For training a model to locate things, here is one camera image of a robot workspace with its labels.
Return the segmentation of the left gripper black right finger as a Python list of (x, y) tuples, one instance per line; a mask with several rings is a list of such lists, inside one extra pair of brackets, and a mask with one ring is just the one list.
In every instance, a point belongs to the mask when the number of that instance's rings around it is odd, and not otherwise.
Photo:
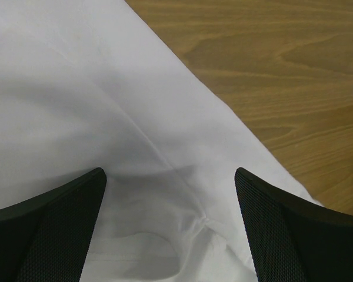
[(353, 281), (353, 216), (240, 167), (235, 185), (258, 281)]

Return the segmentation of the white t shirt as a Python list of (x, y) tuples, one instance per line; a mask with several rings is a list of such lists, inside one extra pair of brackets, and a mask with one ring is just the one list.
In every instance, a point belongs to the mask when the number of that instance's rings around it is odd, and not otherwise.
[(124, 1), (0, 1), (0, 209), (101, 167), (82, 281), (255, 281), (239, 167), (311, 201)]

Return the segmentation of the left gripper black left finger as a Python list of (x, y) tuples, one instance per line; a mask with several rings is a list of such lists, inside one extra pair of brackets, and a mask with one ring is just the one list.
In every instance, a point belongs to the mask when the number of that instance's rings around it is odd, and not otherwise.
[(96, 168), (0, 209), (0, 281), (79, 281), (105, 188)]

